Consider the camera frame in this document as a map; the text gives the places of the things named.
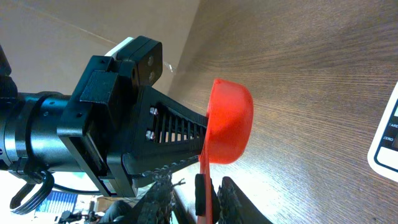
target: black cable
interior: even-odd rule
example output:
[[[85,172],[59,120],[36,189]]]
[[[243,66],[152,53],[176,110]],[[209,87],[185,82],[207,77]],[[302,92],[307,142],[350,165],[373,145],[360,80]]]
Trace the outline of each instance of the black cable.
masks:
[[[10,209],[12,213],[25,215],[35,210],[47,196],[50,194],[54,186],[54,177],[49,171],[43,171],[43,185],[26,203],[21,205],[22,200],[34,188],[34,184],[25,184],[18,193],[12,198]]]
[[[80,194],[80,195],[102,195],[102,193],[99,190],[76,190],[76,189],[70,189],[68,187],[64,187],[58,184],[54,184],[54,188],[61,190],[66,193],[71,193],[71,194]]]

